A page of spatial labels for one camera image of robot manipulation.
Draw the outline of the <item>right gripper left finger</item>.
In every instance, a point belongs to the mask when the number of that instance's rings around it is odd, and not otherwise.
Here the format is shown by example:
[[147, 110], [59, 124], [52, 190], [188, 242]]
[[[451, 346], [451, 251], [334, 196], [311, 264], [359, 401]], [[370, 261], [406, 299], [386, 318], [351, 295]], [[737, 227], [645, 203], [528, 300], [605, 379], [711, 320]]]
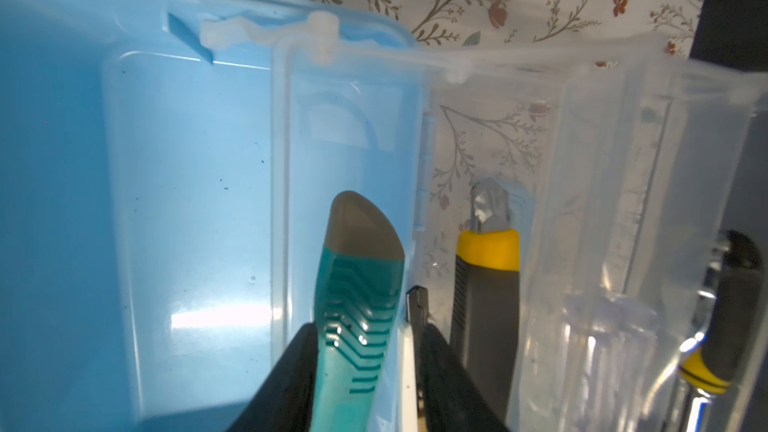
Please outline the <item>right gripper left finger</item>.
[[309, 431], [317, 364], [318, 332], [310, 322], [299, 329], [228, 431]]

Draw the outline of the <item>clear handled screwdriver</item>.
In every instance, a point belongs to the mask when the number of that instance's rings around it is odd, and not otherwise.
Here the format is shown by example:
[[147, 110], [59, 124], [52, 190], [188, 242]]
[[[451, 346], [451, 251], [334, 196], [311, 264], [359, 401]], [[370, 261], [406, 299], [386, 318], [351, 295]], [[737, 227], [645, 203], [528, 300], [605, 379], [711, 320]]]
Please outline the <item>clear handled screwdriver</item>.
[[653, 309], [613, 293], [566, 294], [534, 311], [519, 381], [520, 430], [637, 430], [659, 326]]

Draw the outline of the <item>blue plastic tool box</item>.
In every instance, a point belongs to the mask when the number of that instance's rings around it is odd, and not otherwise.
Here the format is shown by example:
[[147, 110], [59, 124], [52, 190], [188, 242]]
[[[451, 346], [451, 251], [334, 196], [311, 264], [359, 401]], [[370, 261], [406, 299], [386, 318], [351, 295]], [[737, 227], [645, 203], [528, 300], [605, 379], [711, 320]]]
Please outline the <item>blue plastic tool box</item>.
[[312, 315], [329, 208], [355, 190], [414, 238], [412, 46], [338, 9], [335, 61], [204, 48], [288, 34], [299, 0], [1, 0], [1, 427], [223, 431]]

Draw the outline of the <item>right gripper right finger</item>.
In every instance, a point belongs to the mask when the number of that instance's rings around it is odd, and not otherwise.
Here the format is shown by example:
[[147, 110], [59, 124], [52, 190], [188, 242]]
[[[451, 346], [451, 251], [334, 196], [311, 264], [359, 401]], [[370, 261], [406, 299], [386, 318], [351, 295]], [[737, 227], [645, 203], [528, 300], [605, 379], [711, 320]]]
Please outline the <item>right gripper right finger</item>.
[[419, 359], [428, 431], [509, 431], [433, 324], [422, 332]]

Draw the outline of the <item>teal utility knife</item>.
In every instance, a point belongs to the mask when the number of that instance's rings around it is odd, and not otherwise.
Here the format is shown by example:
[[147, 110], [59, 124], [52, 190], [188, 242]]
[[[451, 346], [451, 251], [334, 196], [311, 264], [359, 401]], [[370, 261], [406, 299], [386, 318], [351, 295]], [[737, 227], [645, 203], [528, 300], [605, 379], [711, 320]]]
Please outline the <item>teal utility knife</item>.
[[354, 191], [333, 200], [314, 297], [318, 362], [311, 430], [366, 429], [397, 318], [405, 267], [385, 214]]

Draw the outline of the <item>black marker pen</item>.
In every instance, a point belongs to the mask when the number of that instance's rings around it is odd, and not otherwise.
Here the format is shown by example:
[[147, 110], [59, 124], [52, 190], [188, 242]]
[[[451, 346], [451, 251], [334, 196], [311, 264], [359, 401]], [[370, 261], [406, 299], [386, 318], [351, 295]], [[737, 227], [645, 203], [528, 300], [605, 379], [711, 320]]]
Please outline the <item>black marker pen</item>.
[[428, 322], [428, 290], [413, 286], [406, 293], [405, 319], [399, 328], [398, 431], [427, 430], [419, 370], [421, 338]]

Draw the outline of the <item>yellow black utility knife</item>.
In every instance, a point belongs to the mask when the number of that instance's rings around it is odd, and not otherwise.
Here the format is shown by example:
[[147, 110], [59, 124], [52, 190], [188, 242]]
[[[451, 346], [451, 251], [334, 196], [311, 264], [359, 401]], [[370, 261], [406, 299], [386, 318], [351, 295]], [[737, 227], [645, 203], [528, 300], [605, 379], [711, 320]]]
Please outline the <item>yellow black utility knife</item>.
[[508, 191], [492, 178], [471, 189], [459, 234], [450, 345], [495, 416], [506, 418], [520, 320], [520, 236]]

